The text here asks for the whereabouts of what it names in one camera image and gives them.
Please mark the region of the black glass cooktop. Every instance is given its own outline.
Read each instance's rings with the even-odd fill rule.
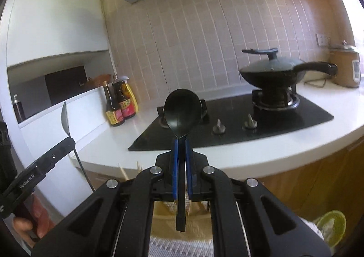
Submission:
[[[188,134],[192,147],[206,147],[250,141],[312,127],[332,120],[334,117],[311,101],[298,95],[299,106],[294,110],[266,111],[252,105],[252,94],[206,101],[207,114]],[[244,122],[251,114],[257,121],[254,130],[244,128]],[[169,128],[163,128],[162,117],[157,117],[151,125],[134,141],[129,151],[170,150],[175,139]],[[225,134],[215,135],[212,128],[220,119],[225,125]]]

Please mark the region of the pan lid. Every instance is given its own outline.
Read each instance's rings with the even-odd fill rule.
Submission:
[[[298,58],[277,57],[278,48],[267,50],[248,49],[242,50],[243,53],[267,55],[268,58],[251,63],[243,67],[241,72],[273,72],[292,70],[294,66],[302,64],[303,61]]]
[[[340,51],[340,52],[351,52],[351,53],[359,53],[359,50],[357,47],[353,45],[349,45],[345,40],[342,42],[342,44],[336,44],[331,45],[329,47],[330,50],[334,51]]]

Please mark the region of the black ladle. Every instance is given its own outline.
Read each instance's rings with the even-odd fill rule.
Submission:
[[[196,126],[202,115],[199,97],[187,89],[170,93],[164,103],[164,118],[178,140],[178,204],[176,230],[186,231],[185,213],[185,159],[186,136]]]

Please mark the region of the human hand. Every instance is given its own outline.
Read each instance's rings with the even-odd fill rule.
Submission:
[[[34,220],[37,222],[37,236],[39,238],[43,238],[48,231],[50,231],[54,227],[54,223],[49,219],[48,211],[43,207],[39,199],[34,196],[33,205],[32,205],[32,215],[34,216]],[[30,220],[14,217],[13,219],[13,227],[14,230],[21,236],[21,238],[31,247],[33,248],[35,245],[35,241],[32,240],[29,231],[33,229],[33,224]]]

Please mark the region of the pan handle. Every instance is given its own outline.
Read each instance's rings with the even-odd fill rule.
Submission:
[[[268,59],[273,60],[273,59],[277,58],[278,48],[272,48],[272,49],[243,49],[241,51],[243,53],[247,53],[247,54],[268,55]]]
[[[293,68],[294,72],[301,72],[307,70],[320,71],[330,76],[334,76],[337,73],[337,66],[335,64],[327,62],[307,62],[296,65]]]

